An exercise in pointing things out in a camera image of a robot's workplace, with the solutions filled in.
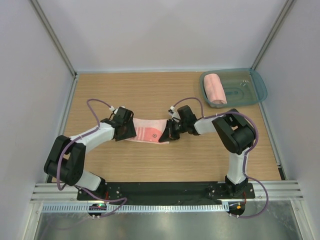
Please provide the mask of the small pink cloth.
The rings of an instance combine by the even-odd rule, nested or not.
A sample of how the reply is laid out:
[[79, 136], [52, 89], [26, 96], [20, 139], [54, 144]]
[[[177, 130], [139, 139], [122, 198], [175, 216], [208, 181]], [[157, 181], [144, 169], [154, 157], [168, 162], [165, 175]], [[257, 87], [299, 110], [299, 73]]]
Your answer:
[[166, 119], [133, 119], [135, 137], [128, 138], [127, 141], [152, 144], [169, 144], [169, 141], [159, 142], [165, 131]]

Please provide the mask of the large pink towel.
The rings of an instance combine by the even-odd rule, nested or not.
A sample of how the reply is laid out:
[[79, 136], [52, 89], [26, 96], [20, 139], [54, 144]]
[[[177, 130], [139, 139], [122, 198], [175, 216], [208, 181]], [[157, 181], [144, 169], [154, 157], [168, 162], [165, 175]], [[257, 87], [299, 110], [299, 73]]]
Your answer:
[[215, 73], [205, 75], [203, 80], [204, 91], [207, 99], [213, 104], [227, 104], [226, 94], [220, 77]]

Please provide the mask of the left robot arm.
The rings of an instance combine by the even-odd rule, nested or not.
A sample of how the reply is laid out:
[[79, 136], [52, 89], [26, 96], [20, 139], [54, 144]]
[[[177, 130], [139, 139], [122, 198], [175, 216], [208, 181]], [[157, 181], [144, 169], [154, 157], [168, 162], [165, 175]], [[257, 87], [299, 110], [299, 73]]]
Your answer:
[[85, 157], [94, 148], [108, 141], [121, 141], [135, 137], [134, 113], [124, 107], [112, 110], [109, 118], [98, 121], [97, 126], [71, 137], [58, 136], [44, 165], [44, 172], [69, 186], [88, 190], [95, 200], [106, 194], [105, 180], [85, 170]]

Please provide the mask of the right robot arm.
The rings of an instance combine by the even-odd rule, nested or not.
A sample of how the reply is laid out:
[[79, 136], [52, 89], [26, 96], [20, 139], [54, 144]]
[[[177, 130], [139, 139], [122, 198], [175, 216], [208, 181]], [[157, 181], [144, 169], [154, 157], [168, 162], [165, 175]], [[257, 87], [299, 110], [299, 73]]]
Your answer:
[[212, 117], [197, 118], [188, 105], [177, 111], [169, 110], [171, 119], [166, 121], [160, 143], [180, 139], [180, 134], [200, 136], [217, 133], [229, 152], [228, 172], [225, 176], [225, 192], [231, 198], [242, 195], [248, 183], [246, 162], [249, 150], [257, 139], [255, 128], [235, 108]]

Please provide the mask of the teal plastic tray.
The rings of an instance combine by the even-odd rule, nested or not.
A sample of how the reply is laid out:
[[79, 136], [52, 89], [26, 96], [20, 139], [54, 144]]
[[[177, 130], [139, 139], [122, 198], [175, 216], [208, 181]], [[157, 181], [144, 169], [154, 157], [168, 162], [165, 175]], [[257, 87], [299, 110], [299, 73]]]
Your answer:
[[[217, 74], [223, 86], [227, 104], [209, 102], [204, 88], [204, 77]], [[268, 92], [259, 73], [250, 68], [211, 70], [203, 72], [199, 78], [200, 89], [205, 102], [212, 108], [235, 108], [260, 103], [267, 98]]]

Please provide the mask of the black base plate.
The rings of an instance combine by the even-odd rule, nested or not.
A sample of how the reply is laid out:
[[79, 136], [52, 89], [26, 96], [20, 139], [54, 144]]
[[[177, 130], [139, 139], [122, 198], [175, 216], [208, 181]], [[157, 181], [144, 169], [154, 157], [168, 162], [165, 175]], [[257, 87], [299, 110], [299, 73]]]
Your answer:
[[218, 181], [205, 182], [102, 182], [97, 190], [80, 188], [78, 200], [127, 198], [128, 205], [208, 204], [226, 199], [254, 199], [248, 181], [232, 186]]

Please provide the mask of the aluminium front rail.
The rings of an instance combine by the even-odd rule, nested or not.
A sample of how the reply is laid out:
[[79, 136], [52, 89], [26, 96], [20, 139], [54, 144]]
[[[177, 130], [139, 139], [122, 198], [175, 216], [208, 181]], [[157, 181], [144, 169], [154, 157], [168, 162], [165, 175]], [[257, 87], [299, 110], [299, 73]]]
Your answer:
[[212, 205], [221, 202], [301, 200], [302, 192], [294, 180], [250, 181], [237, 193], [231, 193], [224, 182], [108, 182], [92, 194], [81, 187], [66, 186], [58, 190], [56, 183], [38, 183], [31, 195], [33, 202], [68, 202], [118, 200], [127, 198], [128, 205], [174, 206]]

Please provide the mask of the left aluminium frame post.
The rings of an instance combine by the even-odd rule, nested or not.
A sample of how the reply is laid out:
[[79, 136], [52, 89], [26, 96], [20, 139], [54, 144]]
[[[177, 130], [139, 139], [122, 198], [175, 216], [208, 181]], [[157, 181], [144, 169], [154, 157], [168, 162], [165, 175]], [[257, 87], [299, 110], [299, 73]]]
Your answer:
[[63, 60], [64, 64], [66, 65], [68, 71], [72, 75], [73, 78], [76, 78], [77, 72], [74, 69], [71, 61], [69, 60], [62, 44], [60, 43], [53, 27], [51, 26], [45, 12], [43, 11], [41, 5], [39, 4], [38, 0], [29, 0], [30, 5], [32, 6], [33, 10], [35, 11], [35, 14], [39, 18], [40, 22], [42, 23], [45, 31], [47, 32], [49, 38], [51, 39], [54, 47], [58, 51], [61, 59]]

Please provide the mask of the aluminium frame post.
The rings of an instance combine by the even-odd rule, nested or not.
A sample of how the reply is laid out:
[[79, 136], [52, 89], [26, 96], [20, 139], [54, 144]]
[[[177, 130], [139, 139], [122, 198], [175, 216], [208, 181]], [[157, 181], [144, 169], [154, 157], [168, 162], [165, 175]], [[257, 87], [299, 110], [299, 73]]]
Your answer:
[[69, 60], [62, 44], [60, 43], [53, 27], [51, 26], [45, 12], [43, 11], [41, 5], [39, 4], [38, 0], [29, 0], [30, 5], [32, 6], [33, 10], [35, 11], [35, 14], [39, 18], [40, 22], [42, 23], [45, 31], [47, 32], [49, 38], [51, 39], [54, 47], [58, 51], [61, 59], [63, 60], [64, 64], [66, 65], [68, 71], [72, 75], [73, 78], [76, 78], [77, 72], [74, 69], [71, 61]]
[[289, 15], [291, 9], [294, 7], [296, 0], [286, 0], [284, 2], [283, 7], [281, 8], [279, 14], [277, 15], [270, 31], [268, 32], [256, 58], [254, 59], [251, 69], [256, 70], [259, 66], [260, 62], [264, 58], [265, 54], [267, 53], [269, 47], [271, 46], [273, 40], [276, 38], [278, 32], [280, 31], [283, 23], [285, 22], [287, 16]]

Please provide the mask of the right aluminium frame post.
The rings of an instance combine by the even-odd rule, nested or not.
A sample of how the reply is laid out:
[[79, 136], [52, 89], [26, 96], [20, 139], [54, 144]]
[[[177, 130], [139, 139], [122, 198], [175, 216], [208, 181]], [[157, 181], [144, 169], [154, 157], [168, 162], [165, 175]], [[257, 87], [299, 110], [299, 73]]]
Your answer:
[[269, 47], [271, 46], [273, 40], [276, 38], [278, 32], [280, 31], [283, 23], [285, 22], [287, 16], [289, 15], [291, 9], [294, 7], [296, 0], [286, 0], [284, 2], [283, 7], [281, 8], [279, 14], [277, 15], [270, 31], [268, 32], [256, 58], [254, 59], [251, 69], [256, 70], [259, 66], [260, 62], [264, 58], [265, 54], [267, 53]]

